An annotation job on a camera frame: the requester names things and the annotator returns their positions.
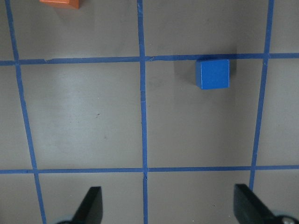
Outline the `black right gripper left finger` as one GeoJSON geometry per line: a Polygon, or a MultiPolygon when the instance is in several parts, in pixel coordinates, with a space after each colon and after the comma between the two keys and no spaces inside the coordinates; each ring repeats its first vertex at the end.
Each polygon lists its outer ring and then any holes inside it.
{"type": "Polygon", "coordinates": [[[101,187],[90,187],[71,224],[100,224],[103,219],[103,201],[101,187]]]}

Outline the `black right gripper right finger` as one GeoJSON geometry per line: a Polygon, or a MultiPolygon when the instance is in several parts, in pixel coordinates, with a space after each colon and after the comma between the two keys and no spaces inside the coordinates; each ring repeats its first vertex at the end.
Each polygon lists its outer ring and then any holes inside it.
{"type": "Polygon", "coordinates": [[[234,185],[233,211],[240,224],[283,224],[286,215],[274,215],[246,184],[234,185]]]}

